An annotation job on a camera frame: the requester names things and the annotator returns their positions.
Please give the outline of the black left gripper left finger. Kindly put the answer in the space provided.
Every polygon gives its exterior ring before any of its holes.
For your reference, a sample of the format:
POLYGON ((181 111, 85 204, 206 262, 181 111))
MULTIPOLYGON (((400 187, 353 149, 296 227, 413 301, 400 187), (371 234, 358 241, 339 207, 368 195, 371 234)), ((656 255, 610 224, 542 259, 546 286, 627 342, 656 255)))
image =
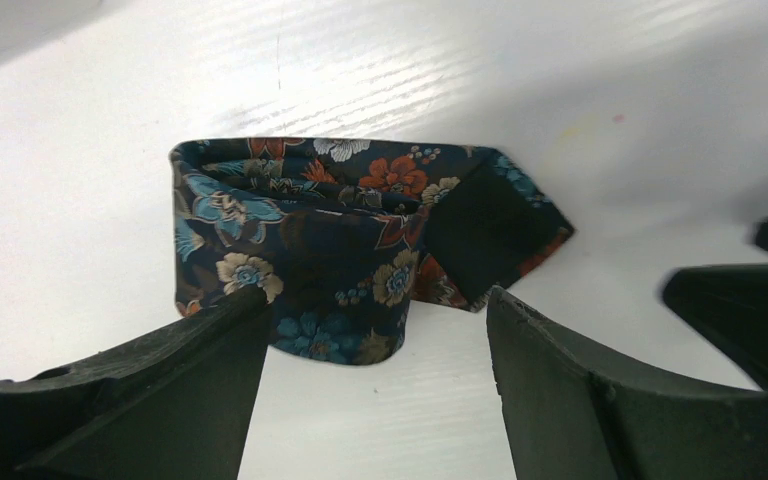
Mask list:
POLYGON ((272 310, 246 288, 25 381, 0 380, 0 479, 234 479, 272 310))

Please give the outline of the navy floral tie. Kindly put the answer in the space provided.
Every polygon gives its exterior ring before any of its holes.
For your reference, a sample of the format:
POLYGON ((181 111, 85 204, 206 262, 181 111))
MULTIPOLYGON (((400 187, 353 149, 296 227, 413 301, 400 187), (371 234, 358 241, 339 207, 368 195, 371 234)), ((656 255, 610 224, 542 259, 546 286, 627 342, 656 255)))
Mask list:
POLYGON ((335 364, 391 357, 414 301, 481 310, 575 231, 490 147, 205 139, 170 165, 178 311, 259 291, 275 348, 335 364))

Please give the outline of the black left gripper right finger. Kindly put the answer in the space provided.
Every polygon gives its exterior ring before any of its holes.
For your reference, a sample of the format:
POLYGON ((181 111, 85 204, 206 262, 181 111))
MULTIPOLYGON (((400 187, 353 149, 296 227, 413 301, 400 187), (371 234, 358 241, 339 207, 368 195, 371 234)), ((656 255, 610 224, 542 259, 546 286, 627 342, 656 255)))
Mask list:
POLYGON ((520 479, 768 479, 768 390, 667 371, 502 288, 487 335, 520 479))

